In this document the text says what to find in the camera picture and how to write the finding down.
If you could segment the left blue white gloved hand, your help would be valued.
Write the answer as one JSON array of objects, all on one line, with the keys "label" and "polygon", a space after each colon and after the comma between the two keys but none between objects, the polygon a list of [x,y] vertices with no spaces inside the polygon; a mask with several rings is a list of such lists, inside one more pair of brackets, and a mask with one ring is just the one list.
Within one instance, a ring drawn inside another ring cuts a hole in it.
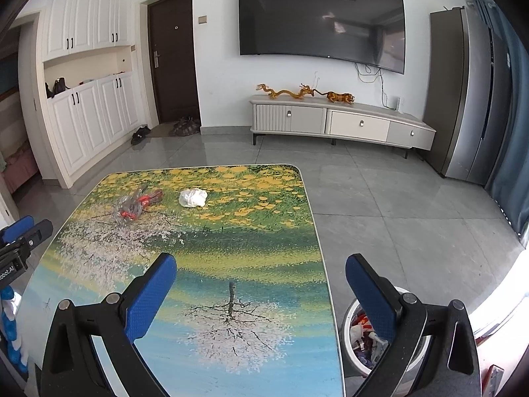
[{"label": "left blue white gloved hand", "polygon": [[1,290],[1,324],[6,338],[7,357],[21,375],[27,375],[29,354],[16,321],[20,301],[21,295],[11,285]]}]

